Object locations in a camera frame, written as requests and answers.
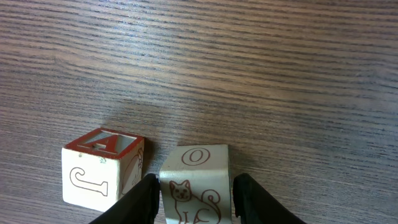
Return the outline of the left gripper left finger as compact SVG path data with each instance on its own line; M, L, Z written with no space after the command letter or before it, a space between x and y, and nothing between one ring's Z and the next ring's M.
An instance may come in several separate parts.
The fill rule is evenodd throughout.
M125 196L90 224L154 224L159 211L160 184L147 174Z

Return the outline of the block with dog drawing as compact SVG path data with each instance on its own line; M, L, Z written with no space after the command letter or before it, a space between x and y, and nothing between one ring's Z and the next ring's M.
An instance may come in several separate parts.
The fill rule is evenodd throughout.
M226 144L178 146L159 172L167 223L231 223Z

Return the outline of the block with J and A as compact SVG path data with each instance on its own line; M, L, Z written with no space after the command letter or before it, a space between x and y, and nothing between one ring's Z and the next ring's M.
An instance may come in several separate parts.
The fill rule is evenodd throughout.
M66 203L105 212L142 178L144 138L97 128L62 148Z

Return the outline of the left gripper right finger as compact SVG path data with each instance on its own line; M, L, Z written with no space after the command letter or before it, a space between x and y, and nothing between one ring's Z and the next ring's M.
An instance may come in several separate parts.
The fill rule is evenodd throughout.
M234 178L233 202L241 224L306 224L247 173Z

